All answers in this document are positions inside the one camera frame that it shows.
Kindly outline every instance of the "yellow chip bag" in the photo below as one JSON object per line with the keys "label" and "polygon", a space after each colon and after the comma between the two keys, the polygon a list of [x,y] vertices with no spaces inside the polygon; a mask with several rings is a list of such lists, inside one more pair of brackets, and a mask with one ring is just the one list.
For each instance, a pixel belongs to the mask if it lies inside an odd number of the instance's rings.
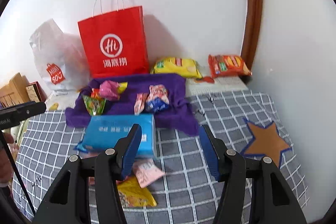
{"label": "yellow chip bag", "polygon": [[117,185],[122,207],[155,207],[156,201],[147,188],[141,188],[136,177],[129,177]]}
{"label": "yellow chip bag", "polygon": [[155,73],[177,73],[185,78],[202,78],[194,60],[177,57],[167,57],[156,62],[151,71],[151,74]]}

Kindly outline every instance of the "green candy wrapper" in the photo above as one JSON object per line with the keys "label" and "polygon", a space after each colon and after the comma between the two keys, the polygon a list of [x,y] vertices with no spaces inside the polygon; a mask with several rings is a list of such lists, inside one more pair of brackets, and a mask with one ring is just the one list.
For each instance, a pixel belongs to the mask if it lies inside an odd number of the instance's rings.
{"label": "green candy wrapper", "polygon": [[106,102],[105,98],[97,99],[97,98],[91,98],[90,96],[87,95],[82,95],[82,97],[86,110],[87,112],[89,112],[91,116],[102,115]]}

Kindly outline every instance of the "wrapped candy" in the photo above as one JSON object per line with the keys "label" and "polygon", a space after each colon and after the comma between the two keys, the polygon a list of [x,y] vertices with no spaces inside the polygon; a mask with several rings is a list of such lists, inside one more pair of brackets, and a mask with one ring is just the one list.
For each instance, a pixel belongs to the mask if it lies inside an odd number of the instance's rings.
{"label": "wrapped candy", "polygon": [[150,94],[146,100],[146,111],[158,112],[169,108],[168,92],[164,85],[149,86]]}
{"label": "wrapped candy", "polygon": [[139,115],[145,108],[145,101],[148,93],[138,93],[134,104],[134,114]]}
{"label": "wrapped candy", "polygon": [[155,166],[153,159],[136,161],[132,170],[141,188],[147,187],[165,174],[165,172]]}
{"label": "wrapped candy", "polygon": [[118,83],[111,80],[104,81],[99,88],[99,95],[109,101],[117,101],[120,99],[120,94],[127,88],[127,82]]}
{"label": "wrapped candy", "polygon": [[87,95],[82,95],[86,110],[91,116],[102,115],[105,107],[106,99],[91,98]]}

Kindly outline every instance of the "person's hand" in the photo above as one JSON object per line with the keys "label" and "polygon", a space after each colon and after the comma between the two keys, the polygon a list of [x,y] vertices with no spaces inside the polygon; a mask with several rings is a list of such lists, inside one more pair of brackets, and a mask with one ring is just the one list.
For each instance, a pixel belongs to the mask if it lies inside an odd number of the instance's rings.
{"label": "person's hand", "polygon": [[[9,133],[3,133],[7,143],[13,143],[14,139]],[[12,165],[9,162],[4,148],[0,150],[0,183],[8,183],[13,177]]]}

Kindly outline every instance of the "orange snack bag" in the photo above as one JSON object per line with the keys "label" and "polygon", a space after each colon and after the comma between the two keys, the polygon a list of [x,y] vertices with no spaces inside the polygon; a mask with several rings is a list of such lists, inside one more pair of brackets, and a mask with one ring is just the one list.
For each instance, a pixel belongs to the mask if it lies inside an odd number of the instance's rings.
{"label": "orange snack bag", "polygon": [[208,63],[212,78],[219,76],[252,75],[238,55],[209,55]]}

